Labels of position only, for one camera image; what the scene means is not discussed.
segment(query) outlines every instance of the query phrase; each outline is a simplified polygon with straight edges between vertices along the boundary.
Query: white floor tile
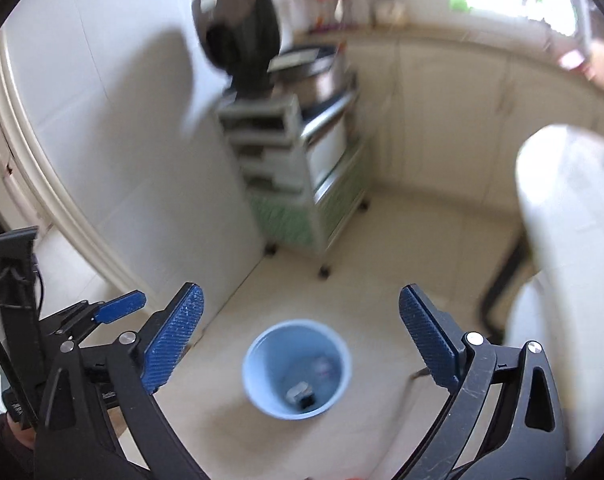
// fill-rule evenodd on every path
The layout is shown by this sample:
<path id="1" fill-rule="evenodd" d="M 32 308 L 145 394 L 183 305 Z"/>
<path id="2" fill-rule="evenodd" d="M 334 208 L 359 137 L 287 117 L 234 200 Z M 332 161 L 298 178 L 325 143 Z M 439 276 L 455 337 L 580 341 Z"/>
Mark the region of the white floor tile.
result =
<path id="1" fill-rule="evenodd" d="M 218 428 L 207 430 L 179 425 L 170 418 L 169 421 L 181 442 L 191 451 L 195 461 L 211 480 L 298 480 L 296 475 L 282 468 L 277 462 L 261 459 Z M 130 431 L 127 430 L 120 437 L 120 445 L 128 460 L 148 467 Z"/>
<path id="2" fill-rule="evenodd" d="M 454 205 L 381 190 L 348 225 L 331 259 L 451 298 L 463 226 L 464 211 Z"/>
<path id="3" fill-rule="evenodd" d="M 402 413 L 397 436 L 373 471 L 370 480 L 393 478 L 418 447 L 448 399 L 448 392 L 438 387 L 430 377 L 416 379 L 410 391 L 412 399 Z"/>

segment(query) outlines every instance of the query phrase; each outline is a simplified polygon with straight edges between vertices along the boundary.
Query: black appliance lid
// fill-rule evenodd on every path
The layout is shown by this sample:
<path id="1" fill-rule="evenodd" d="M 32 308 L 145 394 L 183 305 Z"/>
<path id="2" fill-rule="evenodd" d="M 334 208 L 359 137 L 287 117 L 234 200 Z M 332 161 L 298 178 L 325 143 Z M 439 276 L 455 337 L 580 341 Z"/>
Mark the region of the black appliance lid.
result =
<path id="1" fill-rule="evenodd" d="M 281 42 L 272 0 L 195 0 L 192 10 L 214 66 L 240 80 L 266 74 Z"/>

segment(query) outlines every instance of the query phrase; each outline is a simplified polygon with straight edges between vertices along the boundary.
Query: white wall tile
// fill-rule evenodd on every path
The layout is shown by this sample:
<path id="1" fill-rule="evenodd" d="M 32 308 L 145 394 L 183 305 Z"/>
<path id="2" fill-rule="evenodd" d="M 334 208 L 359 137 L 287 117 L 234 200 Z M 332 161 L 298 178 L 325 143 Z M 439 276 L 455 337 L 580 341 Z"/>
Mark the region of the white wall tile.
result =
<path id="1" fill-rule="evenodd" d="M 75 0 L 21 0 L 4 25 L 32 125 L 99 84 Z"/>
<path id="2" fill-rule="evenodd" d="M 145 162 L 152 153 L 128 142 L 120 126 L 97 85 L 77 94 L 36 128 L 64 187 L 93 223 L 103 220 L 148 176 Z"/>
<path id="3" fill-rule="evenodd" d="M 185 0 L 75 0 L 100 75 L 128 67 L 167 30 L 182 28 Z"/>
<path id="4" fill-rule="evenodd" d="M 35 254 L 44 279 L 42 317 L 76 303 L 79 293 L 97 276 L 95 269 L 55 228 L 38 244 Z"/>

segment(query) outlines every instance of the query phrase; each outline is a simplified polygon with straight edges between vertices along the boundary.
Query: cart leg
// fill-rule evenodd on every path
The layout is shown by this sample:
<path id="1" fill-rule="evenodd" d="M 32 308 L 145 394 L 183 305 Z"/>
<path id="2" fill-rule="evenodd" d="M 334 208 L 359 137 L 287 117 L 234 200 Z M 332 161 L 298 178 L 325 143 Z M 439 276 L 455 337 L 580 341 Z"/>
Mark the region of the cart leg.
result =
<path id="1" fill-rule="evenodd" d="M 321 280 L 328 280 L 331 275 L 331 268 L 328 265 L 323 265 L 317 275 Z"/>
<path id="2" fill-rule="evenodd" d="M 266 244 L 266 247 L 264 247 L 264 256 L 275 256 L 278 249 L 277 244 Z"/>

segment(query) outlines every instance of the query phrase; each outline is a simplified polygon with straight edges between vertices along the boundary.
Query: chair leg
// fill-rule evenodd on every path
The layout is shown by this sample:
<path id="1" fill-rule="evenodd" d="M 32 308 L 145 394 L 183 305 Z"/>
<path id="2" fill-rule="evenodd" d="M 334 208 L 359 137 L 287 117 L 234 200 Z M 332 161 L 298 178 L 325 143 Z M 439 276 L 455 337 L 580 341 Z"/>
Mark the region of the chair leg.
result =
<path id="1" fill-rule="evenodd" d="M 488 331 L 488 340 L 493 344 L 501 345 L 504 342 L 504 329 L 497 327 L 490 320 L 489 315 L 519 268 L 528 261 L 530 256 L 531 251 L 526 231 L 522 230 L 508 258 L 480 301 L 480 319 Z"/>

